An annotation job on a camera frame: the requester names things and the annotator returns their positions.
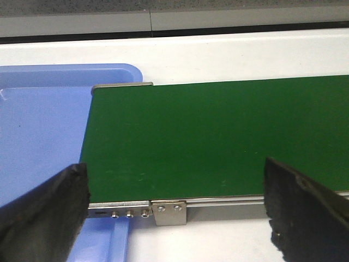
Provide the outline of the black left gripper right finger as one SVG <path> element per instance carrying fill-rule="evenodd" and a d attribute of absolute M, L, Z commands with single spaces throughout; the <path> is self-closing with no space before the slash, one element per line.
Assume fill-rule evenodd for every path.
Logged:
<path fill-rule="evenodd" d="M 271 242 L 284 261 L 348 261 L 348 199 L 273 158 L 264 165 Z"/>

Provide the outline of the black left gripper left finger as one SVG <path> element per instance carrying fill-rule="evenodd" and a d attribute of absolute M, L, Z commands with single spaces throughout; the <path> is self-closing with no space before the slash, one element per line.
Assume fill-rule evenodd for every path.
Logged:
<path fill-rule="evenodd" d="M 88 216 L 87 166 L 73 164 L 1 207 L 1 261 L 66 261 Z"/>

